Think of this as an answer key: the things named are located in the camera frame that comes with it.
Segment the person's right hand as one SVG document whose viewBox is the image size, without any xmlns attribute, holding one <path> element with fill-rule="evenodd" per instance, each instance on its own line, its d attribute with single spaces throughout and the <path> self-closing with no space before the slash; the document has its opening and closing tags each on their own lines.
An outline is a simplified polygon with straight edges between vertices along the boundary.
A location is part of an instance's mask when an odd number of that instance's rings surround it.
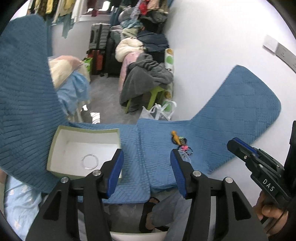
<svg viewBox="0 0 296 241">
<path fill-rule="evenodd" d="M 283 210 L 277 208 L 275 205 L 265 204 L 267 196 L 263 191 L 260 192 L 257 203 L 253 207 L 259 220 L 262 220 L 264 217 L 273 218 L 278 221 L 278 224 L 285 225 L 288 218 L 288 211 L 283 212 Z"/>
</svg>

